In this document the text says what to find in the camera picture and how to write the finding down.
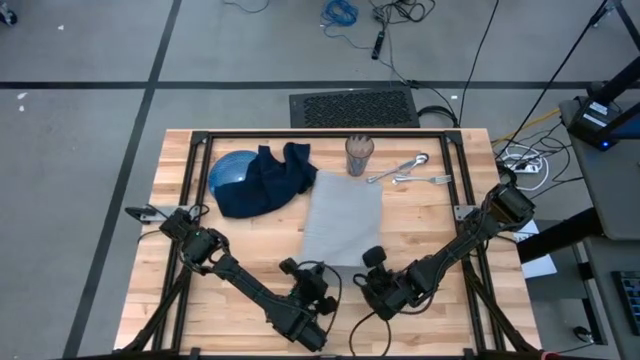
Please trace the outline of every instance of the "black floor grate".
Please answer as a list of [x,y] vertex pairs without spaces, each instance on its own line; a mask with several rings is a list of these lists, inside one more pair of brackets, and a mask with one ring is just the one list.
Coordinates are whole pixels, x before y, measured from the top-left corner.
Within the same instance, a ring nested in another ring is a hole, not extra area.
[[417,128],[411,90],[368,89],[289,96],[292,128]]

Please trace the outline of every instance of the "clear cup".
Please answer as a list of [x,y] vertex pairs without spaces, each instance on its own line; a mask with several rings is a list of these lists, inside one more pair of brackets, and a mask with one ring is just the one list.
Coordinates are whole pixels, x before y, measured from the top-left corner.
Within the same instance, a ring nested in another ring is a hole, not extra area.
[[351,176],[362,175],[373,154],[373,140],[367,135],[351,135],[344,146],[347,151],[347,172]]

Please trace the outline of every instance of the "wooden table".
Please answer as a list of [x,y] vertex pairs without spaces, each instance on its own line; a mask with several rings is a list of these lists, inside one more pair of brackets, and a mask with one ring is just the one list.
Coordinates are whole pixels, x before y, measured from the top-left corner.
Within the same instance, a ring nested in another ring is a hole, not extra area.
[[[484,129],[464,129],[461,132],[475,198],[480,202],[498,181],[489,137]],[[150,203],[178,203],[190,137],[191,130],[167,131]],[[216,139],[211,164],[228,152],[256,150],[259,144],[271,146],[274,156],[282,161],[282,147],[288,141],[291,139]],[[346,175],[343,138],[298,138],[294,141],[311,144],[311,163],[319,169]],[[416,168],[412,174],[444,174],[442,151],[437,140],[375,138],[375,152],[363,178],[405,162],[418,152],[429,153],[431,159],[428,165]],[[459,174],[454,152],[452,158],[454,172]],[[200,169],[201,153],[197,159],[195,169]],[[198,173],[194,171],[189,204],[194,203]],[[388,267],[403,268],[416,258],[435,253],[455,236],[446,186],[426,182],[396,186],[391,184],[390,178],[384,179],[382,185],[384,207],[380,239],[387,251]],[[457,189],[460,199],[464,199],[462,185],[459,184]],[[276,293],[286,293],[293,279],[280,272],[278,263],[301,250],[309,198],[308,194],[299,195],[277,211],[238,220],[223,218],[207,191],[205,203],[211,207],[211,213],[203,217],[202,225],[225,234],[240,264],[265,286]],[[156,228],[157,225],[145,226],[143,232]],[[169,245],[170,241],[162,234],[149,235],[141,241],[115,348],[130,342],[155,310],[160,299]],[[515,245],[496,238],[490,242],[487,256],[500,307],[525,338],[539,347]],[[491,348],[488,315],[483,307],[481,310],[485,315],[485,336]],[[323,353],[348,355],[349,333],[355,323],[370,311],[359,290],[346,286]],[[168,324],[173,324],[173,316],[169,315]],[[328,317],[320,319],[320,325],[325,328],[328,320]],[[428,311],[418,316],[398,315],[390,325],[393,334],[390,355],[459,355],[463,348],[475,348],[461,266],[453,266],[447,272]],[[172,328],[172,325],[167,326],[165,344],[170,342]],[[379,355],[386,341],[386,327],[374,317],[356,332],[354,348],[358,355]],[[264,313],[258,306],[215,275],[193,276],[181,352],[188,353],[191,347],[200,347],[203,354],[310,354],[302,345],[290,343],[277,334],[270,324],[265,323]]]

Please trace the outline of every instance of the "dark blue cloth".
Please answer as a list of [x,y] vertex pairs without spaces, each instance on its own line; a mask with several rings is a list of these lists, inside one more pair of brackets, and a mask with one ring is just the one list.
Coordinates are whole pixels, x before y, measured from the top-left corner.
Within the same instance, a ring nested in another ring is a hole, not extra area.
[[249,163],[244,181],[215,188],[223,216],[248,218],[279,209],[302,194],[316,180],[316,169],[309,164],[309,144],[287,143],[284,164],[271,155],[268,146],[258,147],[258,156]]

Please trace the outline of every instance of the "gray cloth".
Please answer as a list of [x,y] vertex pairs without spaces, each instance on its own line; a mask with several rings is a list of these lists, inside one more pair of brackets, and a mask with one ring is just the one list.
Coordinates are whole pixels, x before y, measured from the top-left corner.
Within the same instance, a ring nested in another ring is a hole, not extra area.
[[[366,272],[362,254],[380,245],[381,217],[379,183],[318,171],[298,260],[324,261],[336,268],[344,285],[351,284],[353,274]],[[325,280],[337,284],[333,274]]]

